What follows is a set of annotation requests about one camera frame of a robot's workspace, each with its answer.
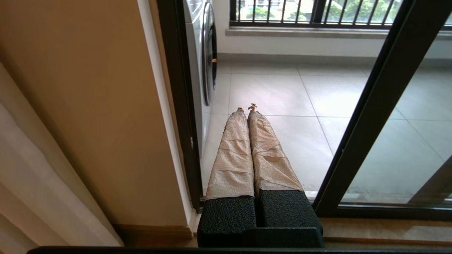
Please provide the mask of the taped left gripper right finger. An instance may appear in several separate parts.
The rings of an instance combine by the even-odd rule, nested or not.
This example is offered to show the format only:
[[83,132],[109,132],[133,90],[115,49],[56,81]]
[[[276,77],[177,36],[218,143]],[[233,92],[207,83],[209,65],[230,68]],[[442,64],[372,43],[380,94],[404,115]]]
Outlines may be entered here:
[[244,247],[324,247],[323,227],[268,119],[249,107],[257,227]]

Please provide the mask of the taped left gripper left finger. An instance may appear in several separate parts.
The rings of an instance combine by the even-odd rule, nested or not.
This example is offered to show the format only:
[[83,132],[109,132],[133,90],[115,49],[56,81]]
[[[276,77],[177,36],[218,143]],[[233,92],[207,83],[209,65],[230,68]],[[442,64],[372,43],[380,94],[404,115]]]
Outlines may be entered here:
[[241,247],[243,234],[257,227],[254,178],[247,119],[237,108],[226,121],[210,173],[198,247]]

